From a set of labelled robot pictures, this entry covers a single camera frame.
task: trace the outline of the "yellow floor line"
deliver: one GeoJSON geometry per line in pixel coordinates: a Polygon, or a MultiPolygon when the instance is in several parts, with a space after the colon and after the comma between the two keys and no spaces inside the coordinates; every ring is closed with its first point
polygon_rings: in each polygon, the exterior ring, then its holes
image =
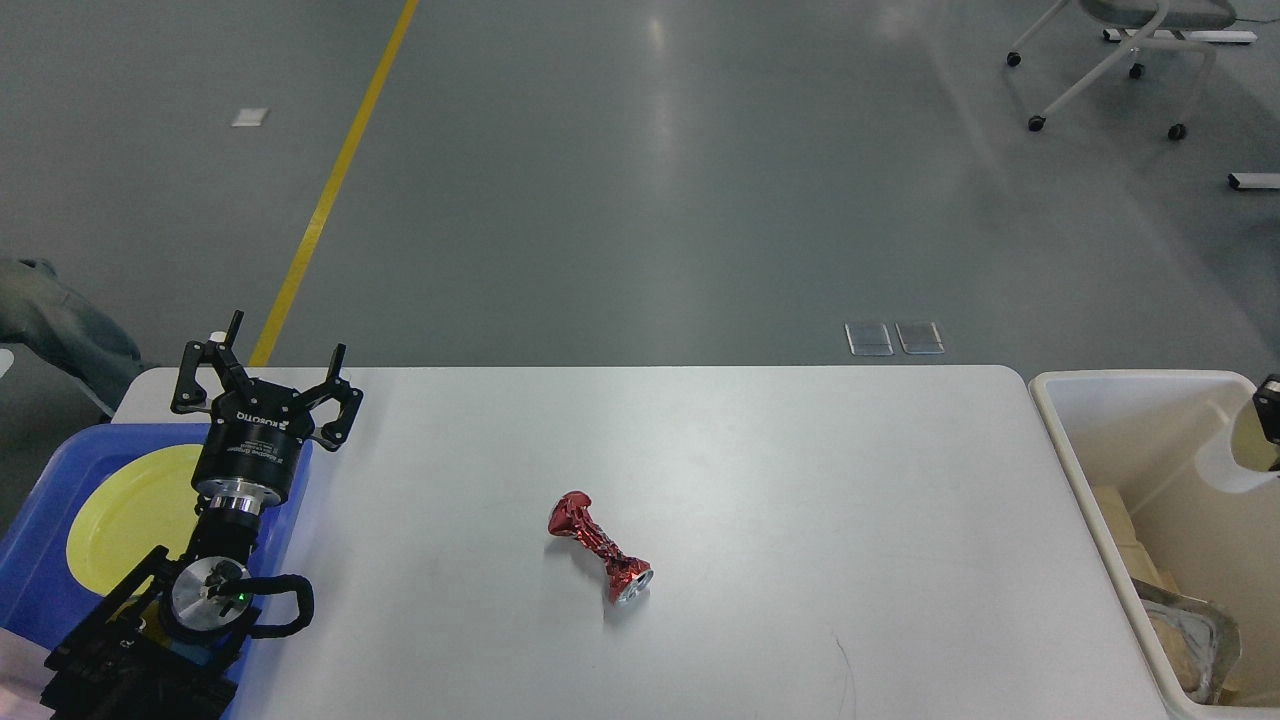
{"type": "Polygon", "coordinates": [[[392,38],[387,42],[387,49],[383,50],[383,59],[378,63],[372,79],[369,81],[369,88],[365,90],[365,100],[360,104],[356,119],[352,120],[351,129],[347,131],[347,140],[343,141],[338,159],[333,164],[333,172],[329,173],[329,179],[320,192],[320,202],[311,213],[311,222],[307,223],[307,231],[302,233],[302,242],[298,243],[298,251],[293,255],[289,272],[284,275],[280,292],[275,295],[271,314],[266,316],[266,325],[257,336],[257,345],[253,346],[253,354],[248,359],[250,366],[261,368],[271,360],[275,341],[280,338],[280,331],[284,328],[284,320],[289,316],[289,309],[293,306],[293,299],[302,284],[302,277],[306,275],[307,265],[311,264],[311,255],[315,254],[316,243],[320,242],[320,233],[324,232],[324,225],[329,220],[329,211],[333,210],[333,202],[338,197],[338,191],[342,190],[342,181],[347,177],[347,169],[351,167],[351,159],[356,155],[356,149],[360,147],[360,138],[364,137],[365,127],[369,126],[369,117],[374,114],[374,105],[378,104],[378,96],[383,92],[387,74],[390,73],[392,64],[396,63],[396,54],[399,53],[401,41],[404,40],[404,32],[408,29],[408,23],[413,19],[416,9],[417,0],[404,1],[404,9],[401,10],[401,17],[396,20],[392,38]]]}

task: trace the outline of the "gray floor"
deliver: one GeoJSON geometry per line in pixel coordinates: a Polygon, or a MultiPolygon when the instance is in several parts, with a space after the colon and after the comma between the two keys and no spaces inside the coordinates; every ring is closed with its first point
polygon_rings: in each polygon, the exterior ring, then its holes
{"type": "MultiPolygon", "coordinates": [[[[1242,17],[1280,17],[1240,0],[1242,17]]],[[[247,357],[401,3],[0,5],[0,254],[54,260],[148,360],[248,314],[247,357]],[[260,129],[237,108],[270,106],[260,129]]],[[[424,0],[273,364],[847,364],[846,320],[936,320],[1024,377],[1276,347],[1280,23],[1148,54],[1039,3],[424,0]]],[[[18,348],[0,527],[96,410],[18,348]]]]}

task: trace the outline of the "chair leg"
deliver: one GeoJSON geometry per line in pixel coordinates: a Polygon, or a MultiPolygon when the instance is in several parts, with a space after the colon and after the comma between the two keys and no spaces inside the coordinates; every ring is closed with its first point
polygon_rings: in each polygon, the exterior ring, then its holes
{"type": "Polygon", "coordinates": [[[1196,79],[1192,82],[1192,90],[1187,94],[1183,100],[1183,106],[1178,113],[1178,119],[1172,127],[1169,128],[1170,140],[1181,140],[1187,137],[1185,123],[1190,115],[1192,110],[1196,109],[1196,102],[1199,100],[1201,94],[1204,91],[1204,86],[1208,85],[1208,76],[1213,70],[1213,60],[1217,58],[1217,50],[1207,42],[1194,42],[1190,40],[1165,40],[1165,38],[1148,38],[1142,41],[1139,45],[1143,47],[1149,47],[1152,50],[1172,50],[1184,53],[1199,53],[1202,55],[1199,70],[1196,73],[1196,79]]]}
{"type": "Polygon", "coordinates": [[[1047,13],[1041,15],[1041,19],[1036,20],[1036,24],[1033,24],[1030,29],[1024,32],[1023,36],[1014,42],[1014,46],[1010,47],[1009,51],[1018,53],[1018,50],[1020,50],[1023,45],[1027,45],[1027,41],[1030,40],[1033,35],[1036,35],[1037,32],[1041,31],[1041,28],[1048,24],[1048,22],[1053,19],[1053,15],[1056,15],[1071,0],[1057,0],[1057,3],[1055,3],[1053,6],[1050,8],[1047,13]]]}
{"type": "Polygon", "coordinates": [[[1076,95],[1079,95],[1080,92],[1083,92],[1084,88],[1089,87],[1091,85],[1093,85],[1093,82],[1096,79],[1098,79],[1100,77],[1102,77],[1102,73],[1107,72],[1107,69],[1110,69],[1111,65],[1119,63],[1120,60],[1123,60],[1123,59],[1125,59],[1128,56],[1129,56],[1129,49],[1128,47],[1119,47],[1119,49],[1114,50],[1101,63],[1098,63],[1097,65],[1094,65],[1093,69],[1089,70],[1084,77],[1082,77],[1080,79],[1075,81],[1075,85],[1073,85],[1070,88],[1068,88],[1066,92],[1064,92],[1062,95],[1060,95],[1057,97],[1057,100],[1055,100],[1053,102],[1050,104],[1048,108],[1044,108],[1044,111],[1041,113],[1041,117],[1042,118],[1047,118],[1047,117],[1052,115],[1053,113],[1056,113],[1059,109],[1062,108],[1062,105],[1066,105],[1066,102],[1069,100],[1071,100],[1073,97],[1075,97],[1076,95]]]}
{"type": "Polygon", "coordinates": [[[1065,105],[1069,100],[1079,95],[1084,88],[1093,85],[1093,81],[1098,79],[1098,77],[1101,77],[1102,73],[1107,72],[1107,69],[1111,68],[1111,65],[1119,63],[1123,58],[1128,58],[1129,51],[1133,50],[1134,47],[1153,47],[1155,42],[1165,42],[1165,41],[1151,40],[1151,36],[1152,33],[1156,32],[1156,28],[1160,27],[1160,23],[1165,22],[1165,15],[1167,14],[1169,14],[1169,0],[1156,0],[1156,14],[1151,18],[1151,20],[1148,20],[1147,24],[1142,26],[1142,28],[1133,37],[1125,38],[1123,42],[1120,42],[1119,47],[1112,50],[1111,54],[1103,58],[1101,63],[1094,65],[1092,70],[1089,70],[1084,77],[1078,79],[1075,85],[1068,88],[1068,91],[1064,92],[1061,96],[1059,96],[1057,100],[1051,102],[1048,108],[1044,108],[1043,113],[1033,117],[1030,122],[1028,122],[1028,128],[1030,128],[1032,132],[1038,132],[1041,128],[1043,128],[1046,118],[1048,118],[1059,109],[1061,109],[1062,105],[1065,105]]]}

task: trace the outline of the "white tile patch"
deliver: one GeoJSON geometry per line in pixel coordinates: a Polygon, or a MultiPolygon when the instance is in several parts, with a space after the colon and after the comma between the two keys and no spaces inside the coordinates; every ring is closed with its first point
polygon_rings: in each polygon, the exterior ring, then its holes
{"type": "Polygon", "coordinates": [[[241,108],[239,113],[236,113],[236,119],[232,120],[233,128],[256,128],[262,124],[266,119],[266,114],[270,108],[241,108]]]}

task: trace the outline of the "office chair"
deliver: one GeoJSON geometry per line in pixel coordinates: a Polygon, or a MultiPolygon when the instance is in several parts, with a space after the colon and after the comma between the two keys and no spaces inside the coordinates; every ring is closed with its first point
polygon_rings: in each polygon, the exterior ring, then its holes
{"type": "MultiPolygon", "coordinates": [[[[1021,37],[1014,42],[1005,63],[1012,68],[1023,61],[1019,50],[1041,28],[1048,23],[1070,0],[1057,0],[1041,19],[1036,20],[1021,37]]],[[[1235,9],[1226,0],[1079,0],[1080,8],[1093,19],[1112,28],[1140,28],[1137,33],[1120,42],[1110,55],[1089,70],[1083,78],[1064,92],[1057,100],[1050,104],[1043,113],[1033,115],[1027,122],[1028,129],[1039,132],[1044,128],[1046,119],[1056,113],[1070,99],[1079,95],[1084,88],[1093,85],[1111,65],[1130,54],[1137,58],[1139,50],[1174,50],[1190,51],[1203,55],[1199,73],[1192,85],[1190,92],[1183,104],[1176,120],[1169,128],[1169,140],[1181,140],[1187,137],[1188,114],[1196,105],[1210,70],[1213,69],[1215,50],[1206,42],[1194,42],[1181,36],[1184,31],[1222,29],[1235,22],[1235,9]],[[1170,31],[1171,37],[1153,37],[1157,29],[1170,31]]],[[[1142,63],[1134,63],[1129,68],[1129,77],[1138,79],[1143,73],[1142,63]]]]}

